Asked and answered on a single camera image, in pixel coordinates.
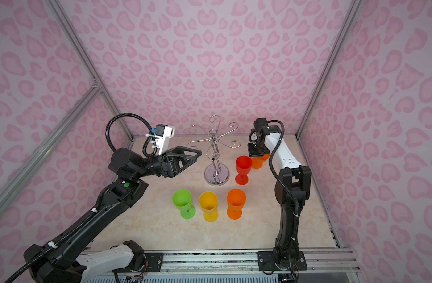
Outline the orange wine glass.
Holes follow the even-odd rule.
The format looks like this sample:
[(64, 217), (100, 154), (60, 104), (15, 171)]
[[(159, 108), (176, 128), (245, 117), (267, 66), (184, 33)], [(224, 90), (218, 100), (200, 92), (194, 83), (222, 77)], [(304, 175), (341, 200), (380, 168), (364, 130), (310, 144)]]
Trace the orange wine glass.
[(263, 164), (269, 160), (270, 155), (269, 154), (265, 154), (262, 157), (259, 158), (251, 158), (252, 160), (252, 168), (254, 169), (260, 169)]
[(232, 220), (240, 219), (242, 209), (247, 200), (246, 194), (241, 189), (232, 189), (227, 195), (228, 209), (227, 215)]

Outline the red wine glass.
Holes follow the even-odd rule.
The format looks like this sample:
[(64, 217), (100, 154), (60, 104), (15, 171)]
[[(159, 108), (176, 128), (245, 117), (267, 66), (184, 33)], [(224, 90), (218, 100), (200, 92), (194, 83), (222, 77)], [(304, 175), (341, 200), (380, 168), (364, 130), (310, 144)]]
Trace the red wine glass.
[(251, 171), (253, 161), (248, 156), (240, 156), (236, 160), (236, 183), (238, 185), (246, 185), (249, 182), (248, 174)]

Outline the green wine glass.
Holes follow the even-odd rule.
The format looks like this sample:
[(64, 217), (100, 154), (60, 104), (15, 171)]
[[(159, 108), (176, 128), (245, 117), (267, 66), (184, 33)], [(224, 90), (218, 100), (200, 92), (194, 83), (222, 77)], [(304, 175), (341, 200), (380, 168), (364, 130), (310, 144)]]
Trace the green wine glass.
[(192, 194), (186, 189), (177, 190), (172, 197), (172, 202), (180, 211), (180, 215), (184, 219), (191, 219), (196, 213), (193, 205)]

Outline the yellow wine glass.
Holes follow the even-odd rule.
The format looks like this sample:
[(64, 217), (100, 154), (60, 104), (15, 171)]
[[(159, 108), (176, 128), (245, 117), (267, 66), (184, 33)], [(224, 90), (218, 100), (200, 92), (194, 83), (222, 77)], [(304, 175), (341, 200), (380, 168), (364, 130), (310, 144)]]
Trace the yellow wine glass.
[(199, 197), (199, 205), (207, 222), (214, 222), (218, 219), (218, 197), (214, 192), (204, 192)]

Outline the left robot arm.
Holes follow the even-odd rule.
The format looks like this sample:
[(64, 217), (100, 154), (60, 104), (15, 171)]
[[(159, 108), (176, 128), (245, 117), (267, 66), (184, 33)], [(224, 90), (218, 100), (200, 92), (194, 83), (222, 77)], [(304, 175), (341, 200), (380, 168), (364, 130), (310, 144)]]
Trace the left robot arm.
[(117, 149), (109, 164), (117, 180), (105, 187), (93, 207), (67, 230), (43, 246), (29, 247), (23, 254), (26, 263), (16, 273), (29, 271), (37, 283), (80, 282), (89, 268), (79, 263), (78, 256), (113, 220), (143, 197), (148, 184), (142, 178), (173, 178), (201, 155), (200, 150), (183, 146), (148, 158), (127, 148)]

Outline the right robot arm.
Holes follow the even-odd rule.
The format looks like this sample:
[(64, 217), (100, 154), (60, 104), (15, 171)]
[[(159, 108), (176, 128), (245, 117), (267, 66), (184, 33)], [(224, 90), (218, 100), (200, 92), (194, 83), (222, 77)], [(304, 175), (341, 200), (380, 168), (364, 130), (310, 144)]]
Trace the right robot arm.
[(299, 248), (300, 215), (310, 198), (312, 171), (293, 155), (284, 140), (284, 124), (279, 120), (258, 118), (249, 135), (251, 158), (269, 155), (269, 168), (276, 180), (274, 193), (281, 208), (280, 226), (271, 252), (258, 252), (259, 270), (267, 275), (290, 271), (296, 282), (298, 273), (307, 270), (304, 253)]

